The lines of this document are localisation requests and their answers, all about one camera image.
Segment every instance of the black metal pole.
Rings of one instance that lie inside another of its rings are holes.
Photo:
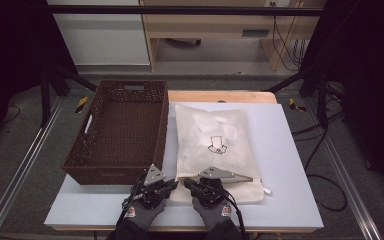
[[[170,14],[170,15],[248,15],[248,16],[325,16],[339,10],[323,8],[224,7],[224,6],[94,6],[26,5],[27,10],[56,14]]]

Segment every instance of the floor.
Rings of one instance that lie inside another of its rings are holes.
[[[285,64],[290,68],[294,66],[287,59]],[[272,71],[258,40],[214,39],[203,39],[199,46],[163,41],[155,71],[146,67],[113,66],[101,69],[81,66],[79,69],[85,78],[95,83],[109,78],[166,79],[169,89],[254,91],[267,89],[294,73],[283,66]],[[57,232],[43,225],[64,177],[59,166],[84,117],[73,114],[73,109],[77,108],[82,96],[92,96],[90,91],[68,82],[72,88],[68,97],[52,97],[53,103],[62,107],[59,117],[53,119],[50,133],[42,136],[46,137],[43,142],[38,139],[41,132],[40,89],[29,89],[11,99],[11,107],[0,129],[0,239],[43,239],[45,236],[46,239],[91,239],[93,236],[91,232]],[[300,98],[297,92],[300,84],[296,82],[276,93],[291,132],[316,124],[315,97]],[[296,108],[291,108],[291,99]],[[334,96],[326,101],[328,116],[341,111]],[[384,239],[383,176],[366,168],[365,157],[344,116],[338,116],[329,124],[329,131],[307,170],[308,174],[320,175],[333,182],[309,177],[315,198],[320,202],[325,227],[311,234],[282,234],[283,239]],[[321,130],[316,128],[294,135],[303,165],[318,145],[320,134]],[[38,151],[26,156],[30,147]],[[21,180],[14,182],[14,176],[21,176]],[[347,205],[341,211],[335,210],[345,203],[336,185],[347,194]],[[105,235],[106,232],[98,233],[99,239],[104,239]],[[278,236],[266,233],[258,237],[277,239]]]

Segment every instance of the black glove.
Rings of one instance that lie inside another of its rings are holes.
[[[198,198],[192,199],[193,208],[201,215],[205,227],[211,231],[217,224],[230,220],[231,206],[227,200],[210,208],[204,208]]]
[[[154,218],[164,211],[166,205],[167,199],[163,199],[154,209],[146,209],[142,204],[136,201],[130,205],[125,218],[147,231],[151,226],[152,221],[154,221]]]

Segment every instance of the brown woven basket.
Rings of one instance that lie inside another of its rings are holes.
[[[102,81],[62,169],[79,184],[134,184],[162,168],[167,118],[165,81]]]

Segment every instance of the printed logo on bag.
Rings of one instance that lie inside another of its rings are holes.
[[[221,136],[211,137],[211,145],[208,146],[208,149],[212,153],[223,154],[226,152],[227,146],[223,145],[223,139]]]
[[[230,217],[230,213],[232,212],[232,208],[230,207],[230,204],[224,205],[223,209],[221,210],[221,215],[223,217]]]
[[[135,216],[136,216],[135,208],[133,206],[130,206],[129,209],[127,209],[126,217],[135,217]]]

